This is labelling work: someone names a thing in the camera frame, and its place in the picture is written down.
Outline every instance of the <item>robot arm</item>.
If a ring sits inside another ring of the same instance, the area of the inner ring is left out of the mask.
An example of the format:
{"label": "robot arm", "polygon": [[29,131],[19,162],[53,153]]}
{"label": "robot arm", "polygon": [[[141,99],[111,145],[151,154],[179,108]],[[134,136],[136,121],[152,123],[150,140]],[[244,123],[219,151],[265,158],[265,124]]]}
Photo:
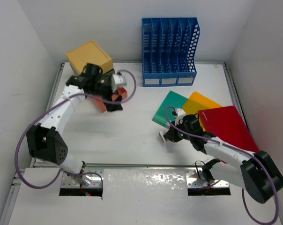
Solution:
{"label": "robot arm", "polygon": [[[203,131],[197,115],[186,115],[185,112],[179,108],[176,109],[173,114],[176,120],[173,121],[172,124],[175,127],[189,134],[202,136],[205,140],[188,136],[178,131],[173,126],[171,126],[165,134],[160,133],[160,136],[163,141],[170,140],[175,143],[183,139],[189,140],[197,151],[214,156],[215,159],[207,162],[202,167],[201,176],[207,182],[212,180],[225,180],[245,189],[249,195],[259,203],[265,203],[273,196],[270,181],[255,160],[250,156],[227,147],[227,145],[230,144],[222,141],[214,134]],[[266,167],[268,173],[271,175],[276,190],[279,191],[283,188],[283,176],[270,155],[264,151],[259,151],[258,153],[248,151],[248,153],[257,158]]]}
{"label": "robot arm", "polygon": [[[73,157],[62,139],[63,129],[76,107],[86,98],[84,93],[101,96],[112,101],[112,95],[117,88],[126,86],[126,80],[121,74],[102,75],[99,66],[87,64],[85,72],[80,76],[71,76],[55,105],[68,101],[51,111],[27,133],[27,143],[30,156],[58,165],[69,173],[81,173],[84,162]],[[122,106],[105,104],[107,111],[122,110]]]}

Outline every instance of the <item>metal bracket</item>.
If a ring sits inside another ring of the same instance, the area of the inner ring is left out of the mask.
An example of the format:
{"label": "metal bracket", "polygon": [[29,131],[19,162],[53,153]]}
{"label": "metal bracket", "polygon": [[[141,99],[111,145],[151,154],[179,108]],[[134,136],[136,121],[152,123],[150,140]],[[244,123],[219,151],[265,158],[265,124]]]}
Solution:
{"label": "metal bracket", "polygon": [[[201,166],[198,166],[198,171],[202,172]],[[191,167],[190,170],[186,171],[186,182],[187,182],[187,188],[190,188],[190,189],[202,188],[208,185],[206,181],[202,181],[201,179],[198,178],[196,167]],[[229,183],[224,180],[220,180],[216,185],[212,187],[213,188],[229,188]]]}
{"label": "metal bracket", "polygon": [[[94,173],[98,173],[101,175],[102,180],[104,179],[104,170],[101,168],[87,168],[86,171],[91,171]],[[92,180],[91,184],[88,186],[84,186],[84,189],[99,189],[102,186],[101,179],[99,176],[95,174],[89,174],[88,175],[90,179]],[[66,173],[63,173],[62,180],[61,180],[61,186],[60,188],[80,188],[80,184],[73,180],[70,176],[68,176]]]}

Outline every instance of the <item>wire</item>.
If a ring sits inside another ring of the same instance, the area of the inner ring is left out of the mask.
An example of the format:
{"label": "wire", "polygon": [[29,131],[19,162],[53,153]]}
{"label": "wire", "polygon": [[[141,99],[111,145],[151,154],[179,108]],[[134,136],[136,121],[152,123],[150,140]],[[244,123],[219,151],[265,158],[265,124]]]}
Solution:
{"label": "wire", "polygon": [[[84,176],[84,175],[87,175],[87,174],[94,174],[94,175],[97,175],[99,178],[100,178],[100,180],[101,180],[101,189],[102,189],[102,192],[103,192],[103,190],[104,190],[104,186],[103,186],[103,178],[102,178],[102,176],[100,175],[100,174],[98,174],[98,173],[96,173],[96,172],[83,172],[83,173],[72,173],[72,172],[67,172],[67,171],[64,171],[66,174],[69,174],[69,175],[72,175],[72,176],[75,176],[75,177],[81,177],[81,176]],[[81,187],[81,185],[80,185],[80,190],[83,192],[83,193],[85,193],[85,195],[86,195],[86,193],[88,194],[87,196],[89,196],[89,193],[88,192],[85,192],[83,189],[82,189],[82,187]]]}
{"label": "wire", "polygon": [[[204,165],[205,165],[205,163],[204,163],[203,161],[201,161],[201,160],[197,160],[197,161],[195,161],[195,163],[194,163],[194,165],[195,165],[195,167],[196,167],[196,170],[197,170],[198,178],[199,178],[200,180],[202,180],[201,177],[200,177],[199,170],[198,170],[197,162],[201,162],[201,163],[203,163]],[[212,186],[214,186],[214,185],[217,184],[218,182],[220,182],[220,180],[217,180],[217,181],[215,181],[215,182],[212,183],[212,184],[208,184],[208,185],[205,186],[205,187],[197,188],[197,189],[195,189],[195,190],[196,190],[196,191],[202,191],[202,190],[204,190],[204,189],[210,189]]]}
{"label": "wire", "polygon": [[[133,74],[128,71],[128,70],[125,70],[125,69],[121,69],[119,70],[118,72],[125,72],[125,73],[129,73],[130,76],[132,77],[133,79],[133,82],[134,82],[134,89],[133,89],[133,92],[132,94],[125,100],[123,101],[116,101],[116,102],[112,102],[112,101],[107,101],[107,100],[104,100],[102,99],[101,97],[99,96],[96,96],[96,95],[91,95],[91,94],[86,94],[86,93],[78,93],[78,94],[74,94],[74,95],[71,95],[69,96],[69,98],[74,98],[76,96],[87,96],[87,97],[92,97],[92,98],[95,98],[97,100],[100,100],[102,102],[105,102],[105,103],[108,103],[108,104],[113,104],[113,105],[119,105],[121,103],[124,103],[124,102],[127,102],[129,101],[133,95],[135,94],[135,91],[136,91],[136,79],[135,77],[133,76]],[[33,184],[30,184],[25,178],[24,176],[22,175],[22,172],[20,170],[20,167],[19,167],[19,152],[20,152],[20,147],[21,147],[21,144],[26,136],[26,134],[28,133],[28,131],[37,123],[39,122],[45,115],[47,115],[49,112],[53,111],[54,109],[60,107],[61,105],[65,104],[67,101],[69,101],[69,99],[65,99],[63,100],[62,102],[58,103],[57,105],[53,106],[52,108],[50,108],[49,110],[47,110],[46,112],[42,113],[40,116],[38,116],[32,123],[30,123],[27,128],[25,129],[25,131],[23,132],[23,134],[21,135],[20,137],[20,140],[18,141],[18,144],[16,146],[16,149],[15,149],[15,170],[16,170],[16,173],[18,174],[19,178],[21,179],[21,181],[26,184],[28,187],[30,188],[34,188],[34,189],[43,189],[43,188],[47,188],[49,187],[51,184],[53,184],[56,179],[58,178],[59,174],[61,171],[63,171],[63,169],[59,169],[58,173],[56,174],[56,176],[54,177],[54,179],[52,181],[50,181],[50,183],[46,184],[46,185],[43,185],[43,186],[36,186],[36,185],[33,185]]]}
{"label": "wire", "polygon": [[80,191],[84,194],[86,194],[86,192],[82,189],[82,185],[80,185]]}
{"label": "wire", "polygon": [[194,165],[196,166],[196,171],[197,171],[197,174],[198,174],[198,178],[202,181],[206,181],[206,180],[203,180],[201,177],[200,177],[200,173],[199,173],[199,170],[198,170],[198,166],[197,166],[197,162],[201,162],[203,163],[203,165],[205,165],[205,163],[203,161],[200,161],[200,160],[197,160],[195,161]]}
{"label": "wire", "polygon": [[[210,142],[214,142],[214,143],[220,144],[220,142],[217,141],[217,140],[210,139],[210,138],[207,138],[207,137],[202,137],[202,136],[190,134],[190,133],[188,133],[188,132],[185,132],[185,131],[179,129],[179,128],[176,127],[175,125],[173,125],[172,122],[170,121],[170,119],[168,118],[168,115],[167,115],[167,110],[168,110],[168,109],[173,109],[174,111],[175,111],[176,109],[175,109],[173,106],[168,106],[168,107],[166,107],[165,110],[164,110],[164,116],[165,116],[166,120],[168,121],[168,123],[170,124],[170,126],[173,127],[175,130],[177,130],[177,131],[179,131],[179,132],[181,132],[181,133],[183,133],[183,134],[185,134],[185,135],[187,135],[187,136],[190,136],[190,137],[196,137],[196,138],[203,139],[203,140],[205,140],[205,141],[210,141]],[[271,185],[271,187],[272,187],[272,190],[273,190],[273,193],[274,193],[274,199],[275,199],[275,206],[276,206],[274,218],[273,218],[270,222],[264,223],[264,222],[261,222],[261,221],[258,221],[257,219],[255,219],[255,218],[251,215],[251,213],[250,213],[250,211],[249,211],[249,209],[248,209],[248,207],[247,207],[247,205],[246,205],[245,191],[244,191],[244,189],[241,190],[241,194],[242,194],[242,199],[243,199],[243,204],[244,204],[244,206],[245,206],[245,210],[246,210],[247,214],[249,215],[249,217],[250,217],[254,222],[256,222],[256,223],[258,223],[258,224],[260,224],[260,225],[271,225],[271,224],[274,224],[274,223],[276,222],[276,220],[278,219],[278,217],[279,217],[279,198],[278,198],[278,193],[277,193],[276,187],[275,187],[275,185],[274,185],[274,183],[273,183],[273,181],[272,181],[272,178],[271,178],[271,176],[269,175],[268,171],[266,170],[266,168],[264,167],[264,165],[263,165],[255,156],[253,156],[252,154],[246,152],[245,150],[240,149],[240,148],[235,147],[235,146],[232,146],[232,145],[229,145],[229,144],[227,144],[227,143],[223,143],[223,146],[226,146],[227,148],[233,149],[233,150],[235,150],[235,151],[238,151],[238,152],[240,152],[240,153],[242,153],[242,154],[244,154],[244,155],[247,155],[247,156],[251,157],[253,160],[255,160],[255,162],[261,167],[261,169],[262,169],[263,172],[265,173],[265,175],[266,175],[266,177],[268,178],[268,180],[269,180],[269,182],[270,182],[270,185]]]}

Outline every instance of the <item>white enclosure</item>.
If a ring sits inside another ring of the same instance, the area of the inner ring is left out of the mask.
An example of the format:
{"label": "white enclosure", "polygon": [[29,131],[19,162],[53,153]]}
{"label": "white enclosure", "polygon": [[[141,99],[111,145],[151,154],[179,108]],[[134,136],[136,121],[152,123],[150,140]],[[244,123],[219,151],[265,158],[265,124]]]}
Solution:
{"label": "white enclosure", "polygon": [[283,173],[283,0],[0,0],[0,217],[15,146],[65,52],[93,39],[114,61],[140,61],[143,17],[198,17],[196,60],[228,63],[251,133]]}

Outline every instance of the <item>yellow cardboard box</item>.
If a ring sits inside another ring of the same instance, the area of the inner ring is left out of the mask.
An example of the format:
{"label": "yellow cardboard box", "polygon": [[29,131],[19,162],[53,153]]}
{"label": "yellow cardboard box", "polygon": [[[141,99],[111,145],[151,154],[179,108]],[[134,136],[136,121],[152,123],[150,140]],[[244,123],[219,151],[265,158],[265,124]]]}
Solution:
{"label": "yellow cardboard box", "polygon": [[95,41],[90,41],[69,51],[66,53],[66,56],[73,70],[78,75],[81,74],[87,63],[100,66],[103,70],[103,74],[106,74],[113,69],[112,59]]}

